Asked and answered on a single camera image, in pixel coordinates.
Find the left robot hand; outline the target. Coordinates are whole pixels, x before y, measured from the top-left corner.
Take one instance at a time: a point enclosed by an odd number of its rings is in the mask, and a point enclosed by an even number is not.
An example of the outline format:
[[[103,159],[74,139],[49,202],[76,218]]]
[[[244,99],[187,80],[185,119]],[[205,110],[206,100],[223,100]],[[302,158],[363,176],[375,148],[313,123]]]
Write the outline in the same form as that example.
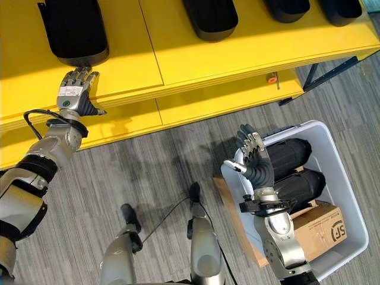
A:
[[[60,111],[71,110],[79,116],[105,115],[107,112],[95,107],[90,95],[97,90],[99,72],[90,66],[79,66],[63,77],[58,90],[57,107]]]

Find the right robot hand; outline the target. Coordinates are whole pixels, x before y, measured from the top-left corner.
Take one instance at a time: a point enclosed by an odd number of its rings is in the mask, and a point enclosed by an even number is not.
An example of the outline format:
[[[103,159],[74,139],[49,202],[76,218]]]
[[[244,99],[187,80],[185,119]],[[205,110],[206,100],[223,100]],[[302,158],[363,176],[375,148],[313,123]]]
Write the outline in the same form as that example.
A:
[[[254,190],[273,188],[274,169],[259,133],[249,124],[241,124],[237,132],[237,145],[243,154],[243,162],[225,160],[223,165],[249,180]]]

